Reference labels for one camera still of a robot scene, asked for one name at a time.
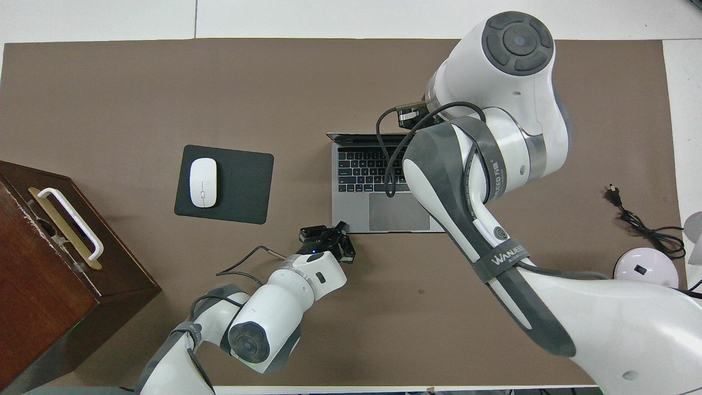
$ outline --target laptop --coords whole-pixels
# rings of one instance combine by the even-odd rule
[[[375,134],[327,133],[331,143],[331,223],[344,221],[349,233],[443,232],[409,191],[402,155],[392,167],[397,179],[393,198],[385,195],[388,164]],[[392,155],[405,134],[382,134]]]

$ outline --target black band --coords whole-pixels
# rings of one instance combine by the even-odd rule
[[[190,333],[190,336],[192,337],[193,342],[195,343],[195,347],[202,342],[202,334],[200,333],[201,330],[200,324],[193,323],[192,321],[185,321],[180,323],[174,330],[171,331],[171,335],[174,332],[183,332],[183,333]]]
[[[495,200],[504,194],[507,188],[507,167],[505,158],[502,156],[502,151],[497,145],[495,136],[490,132],[485,122],[474,117],[459,117],[452,119],[450,123],[461,128],[470,140],[475,143],[478,148],[478,153],[482,157],[483,166],[488,178],[488,191],[485,195],[487,203],[490,200]]]
[[[478,278],[487,284],[488,281],[499,276],[524,258],[529,253],[524,246],[511,238],[493,248],[488,254],[483,255],[473,264],[473,270]]]

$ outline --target brown wooden box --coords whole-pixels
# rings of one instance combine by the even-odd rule
[[[104,245],[96,259],[102,268],[86,264],[80,249],[93,251],[93,243],[67,210],[53,195],[40,204],[30,188],[55,188],[66,197]],[[53,214],[43,208],[47,202]],[[71,232],[79,240],[64,242]],[[84,247],[76,247],[80,242]],[[75,369],[160,290],[71,179],[0,161],[3,395]]]

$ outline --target box handle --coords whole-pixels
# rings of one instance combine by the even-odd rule
[[[54,195],[56,197],[56,200],[58,200],[58,202],[63,206],[63,208],[66,209],[68,214],[73,218],[76,224],[78,224],[83,233],[85,233],[86,236],[88,236],[88,239],[93,243],[93,246],[95,246],[95,251],[88,257],[88,260],[95,261],[100,255],[102,255],[102,251],[104,250],[100,239],[98,239],[93,230],[90,229],[90,226],[86,224],[86,222],[83,220],[80,214],[78,214],[76,209],[73,208],[71,203],[61,193],[61,191],[55,188],[45,188],[41,190],[41,192],[37,193],[37,197],[42,199],[46,198],[49,195]]]

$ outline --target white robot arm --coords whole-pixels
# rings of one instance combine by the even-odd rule
[[[300,322],[312,304],[346,284],[340,262],[352,263],[347,225],[300,230],[303,246],[287,257],[249,297],[233,284],[215,287],[192,305],[143,370],[137,394],[214,394],[195,358],[203,342],[259,373],[283,368],[300,340]]]
[[[404,154],[410,190],[521,329],[606,394],[702,394],[697,300],[660,285],[537,268],[484,205],[565,161],[570,125],[551,84],[554,54],[543,23],[513,11],[461,40],[425,96],[425,118],[443,122],[418,130]],[[475,106],[448,104],[456,101]]]

